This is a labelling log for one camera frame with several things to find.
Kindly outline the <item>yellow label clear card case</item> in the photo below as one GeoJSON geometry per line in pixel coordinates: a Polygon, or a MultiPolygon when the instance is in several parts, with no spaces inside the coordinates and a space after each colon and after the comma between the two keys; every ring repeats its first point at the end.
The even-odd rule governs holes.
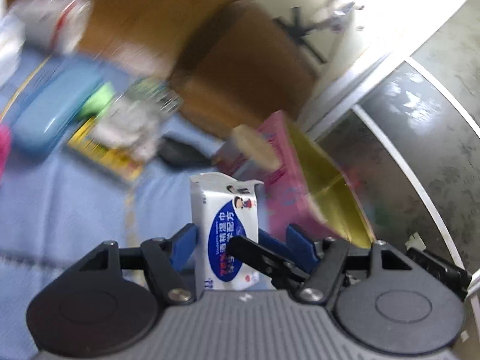
{"type": "Polygon", "coordinates": [[[110,149],[89,136],[95,118],[87,119],[71,135],[67,147],[125,183],[135,183],[144,172],[144,164],[133,160],[124,150],[110,149]]]}

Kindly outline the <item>round food can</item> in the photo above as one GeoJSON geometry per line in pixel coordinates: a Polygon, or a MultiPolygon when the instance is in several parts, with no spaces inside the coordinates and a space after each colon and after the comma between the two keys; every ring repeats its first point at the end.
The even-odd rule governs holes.
{"type": "Polygon", "coordinates": [[[240,124],[216,152],[220,172],[237,180],[261,180],[281,168],[281,160],[262,134],[240,124]]]}

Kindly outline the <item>pink knitted soft ball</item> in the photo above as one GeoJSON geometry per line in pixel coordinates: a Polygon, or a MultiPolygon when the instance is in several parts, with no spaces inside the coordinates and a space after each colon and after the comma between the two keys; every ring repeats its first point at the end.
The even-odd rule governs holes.
{"type": "Polygon", "coordinates": [[[7,125],[0,125],[0,178],[2,178],[11,152],[11,131],[7,125]]]}

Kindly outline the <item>clear bag with keyring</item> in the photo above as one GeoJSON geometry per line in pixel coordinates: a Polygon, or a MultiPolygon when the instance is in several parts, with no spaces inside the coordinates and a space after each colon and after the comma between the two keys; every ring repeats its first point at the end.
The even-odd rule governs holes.
{"type": "Polygon", "coordinates": [[[108,149],[125,150],[135,161],[148,163],[160,139],[160,118],[143,101],[120,96],[102,111],[89,136],[108,149]]]}

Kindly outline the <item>blue plastic glasses case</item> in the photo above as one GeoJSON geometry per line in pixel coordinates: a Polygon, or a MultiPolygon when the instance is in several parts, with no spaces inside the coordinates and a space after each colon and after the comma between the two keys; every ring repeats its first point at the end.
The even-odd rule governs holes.
{"type": "Polygon", "coordinates": [[[55,148],[86,100],[103,83],[99,70],[70,67],[41,86],[11,128],[15,147],[33,157],[55,148]]]}

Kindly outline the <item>white wet wipes pack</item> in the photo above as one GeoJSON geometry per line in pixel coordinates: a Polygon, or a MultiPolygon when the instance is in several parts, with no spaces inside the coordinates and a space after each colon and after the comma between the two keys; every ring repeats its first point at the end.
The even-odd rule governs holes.
{"type": "Polygon", "coordinates": [[[240,181],[220,172],[191,176],[192,221],[198,228],[194,252],[198,295],[205,290],[242,291],[260,282],[258,271],[227,251],[236,236],[258,241],[257,185],[262,182],[240,181]]]}

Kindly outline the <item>green patterned tissue pack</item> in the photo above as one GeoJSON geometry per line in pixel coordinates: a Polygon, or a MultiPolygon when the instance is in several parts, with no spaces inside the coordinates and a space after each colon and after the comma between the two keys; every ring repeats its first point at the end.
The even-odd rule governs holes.
{"type": "Polygon", "coordinates": [[[145,103],[159,115],[171,115],[182,105],[182,98],[165,81],[145,76],[134,81],[125,92],[132,101],[145,103]]]}

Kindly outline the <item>brown seat cushion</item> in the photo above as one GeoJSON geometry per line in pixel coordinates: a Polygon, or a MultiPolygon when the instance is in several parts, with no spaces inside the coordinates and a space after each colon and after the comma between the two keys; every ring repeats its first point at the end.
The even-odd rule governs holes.
{"type": "Polygon", "coordinates": [[[168,83],[189,122],[225,138],[238,125],[259,127],[275,111],[296,119],[317,78],[278,22],[251,0],[238,0],[191,35],[168,83]]]}

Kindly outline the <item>black oval device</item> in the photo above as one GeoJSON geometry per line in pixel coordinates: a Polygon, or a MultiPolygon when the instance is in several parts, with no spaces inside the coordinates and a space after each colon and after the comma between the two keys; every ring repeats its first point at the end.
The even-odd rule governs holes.
{"type": "Polygon", "coordinates": [[[192,145],[178,141],[171,136],[163,136],[157,156],[168,166],[176,169],[210,167],[212,159],[192,145]]]}

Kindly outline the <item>pink open box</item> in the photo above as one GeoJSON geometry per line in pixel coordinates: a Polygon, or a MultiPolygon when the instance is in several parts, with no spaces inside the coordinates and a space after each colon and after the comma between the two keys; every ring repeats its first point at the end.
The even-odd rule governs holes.
{"type": "Polygon", "coordinates": [[[359,247],[374,232],[345,174],[282,111],[257,129],[281,160],[279,171],[263,182],[268,233],[283,242],[287,227],[300,226],[311,238],[339,236],[359,247]]]}

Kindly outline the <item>large white tissue pack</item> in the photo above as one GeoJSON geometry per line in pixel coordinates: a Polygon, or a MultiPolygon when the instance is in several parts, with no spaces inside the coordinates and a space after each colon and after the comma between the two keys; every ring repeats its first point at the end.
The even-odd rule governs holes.
{"type": "Polygon", "coordinates": [[[1,18],[0,86],[4,86],[20,65],[25,43],[24,24],[13,14],[1,18]]]}

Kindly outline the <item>green soft cloth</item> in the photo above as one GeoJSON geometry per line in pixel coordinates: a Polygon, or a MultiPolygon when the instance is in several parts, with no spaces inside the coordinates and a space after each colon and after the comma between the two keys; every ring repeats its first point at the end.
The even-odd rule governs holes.
{"type": "Polygon", "coordinates": [[[85,101],[77,114],[77,118],[87,119],[92,116],[98,116],[107,108],[115,94],[112,83],[104,83],[85,101]]]}

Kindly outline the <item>paper cups in plastic bag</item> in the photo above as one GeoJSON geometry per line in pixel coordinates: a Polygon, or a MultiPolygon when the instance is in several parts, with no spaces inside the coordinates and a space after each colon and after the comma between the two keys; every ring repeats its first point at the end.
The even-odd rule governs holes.
{"type": "Polygon", "coordinates": [[[16,0],[10,6],[26,42],[56,55],[77,51],[92,10],[92,0],[16,0]]]}

